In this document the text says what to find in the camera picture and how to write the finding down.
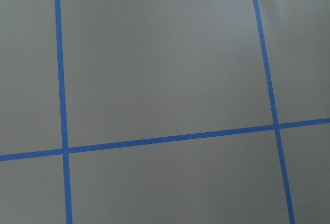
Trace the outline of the brown paper table mat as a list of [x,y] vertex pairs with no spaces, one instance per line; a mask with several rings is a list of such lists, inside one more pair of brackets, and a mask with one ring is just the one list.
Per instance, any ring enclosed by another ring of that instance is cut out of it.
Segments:
[[329,223],[329,0],[1,0],[1,223]]

